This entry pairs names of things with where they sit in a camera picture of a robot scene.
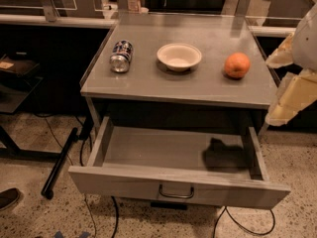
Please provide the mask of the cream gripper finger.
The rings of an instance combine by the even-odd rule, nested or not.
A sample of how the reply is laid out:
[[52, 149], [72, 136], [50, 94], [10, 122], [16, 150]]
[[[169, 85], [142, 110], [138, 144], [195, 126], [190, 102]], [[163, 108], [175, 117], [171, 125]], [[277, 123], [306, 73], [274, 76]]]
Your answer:
[[281, 80], [264, 120], [270, 126], [286, 125], [316, 100], [317, 72], [312, 69], [302, 69], [299, 74], [288, 72]]
[[283, 42], [267, 57], [265, 63], [271, 68], [280, 68], [293, 64], [292, 41], [294, 34], [289, 34]]

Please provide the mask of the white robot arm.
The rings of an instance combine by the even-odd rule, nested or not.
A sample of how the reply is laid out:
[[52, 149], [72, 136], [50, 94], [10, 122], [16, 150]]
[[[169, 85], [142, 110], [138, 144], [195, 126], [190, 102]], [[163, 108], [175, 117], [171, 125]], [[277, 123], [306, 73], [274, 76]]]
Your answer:
[[288, 72], [281, 80], [266, 114], [268, 125], [282, 126], [317, 100], [317, 4], [265, 63], [270, 68], [291, 64], [302, 68], [298, 74]]

